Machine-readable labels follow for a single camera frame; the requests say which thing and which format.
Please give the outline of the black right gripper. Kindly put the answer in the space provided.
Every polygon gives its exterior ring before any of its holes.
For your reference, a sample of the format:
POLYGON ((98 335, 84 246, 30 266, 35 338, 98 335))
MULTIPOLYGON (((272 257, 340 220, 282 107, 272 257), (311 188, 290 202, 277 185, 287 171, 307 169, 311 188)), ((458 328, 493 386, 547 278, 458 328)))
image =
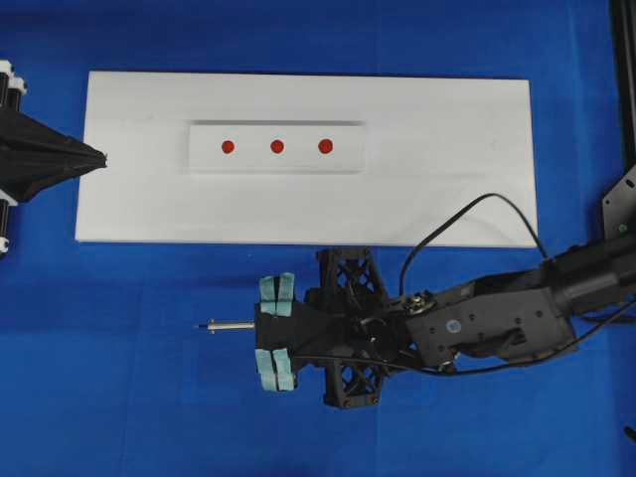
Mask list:
POLYGON ((405 331, 390 316, 391 300, 367 247, 324 249, 316 258, 320 285, 305 295, 311 308, 296 300, 293 273, 259 280, 254 307, 257 343, 308 343, 323 325, 316 311, 333 319, 324 343, 316 343, 308 354, 255 348, 261 387, 271 393, 293 392, 298 370, 312 361, 325 371, 325 404, 377 405, 385 380, 407 370, 411 353, 405 349, 405 331))

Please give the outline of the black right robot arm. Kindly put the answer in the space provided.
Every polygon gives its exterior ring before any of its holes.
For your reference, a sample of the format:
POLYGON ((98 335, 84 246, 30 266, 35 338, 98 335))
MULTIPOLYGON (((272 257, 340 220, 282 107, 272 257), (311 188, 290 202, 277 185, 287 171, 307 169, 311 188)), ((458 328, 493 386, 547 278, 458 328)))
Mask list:
POLYGON ((573 317, 635 294, 631 235, 401 297, 388 295, 366 247, 328 248, 317 259, 320 282, 303 300, 292 273, 261 279, 255 364, 268 392, 291 392, 303 368, 322 369, 324 402, 344 409, 377 404, 384 381, 401 372, 453 376, 460 356, 523 367, 569 353, 573 317))

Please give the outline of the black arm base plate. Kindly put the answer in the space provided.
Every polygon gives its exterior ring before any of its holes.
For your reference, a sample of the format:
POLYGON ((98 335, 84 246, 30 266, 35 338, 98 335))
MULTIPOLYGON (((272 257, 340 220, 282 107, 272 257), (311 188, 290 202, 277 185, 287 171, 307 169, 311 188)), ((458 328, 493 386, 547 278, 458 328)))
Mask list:
POLYGON ((605 240, 635 233, 635 180, 636 166, 632 166, 604 195, 601 206, 605 240))

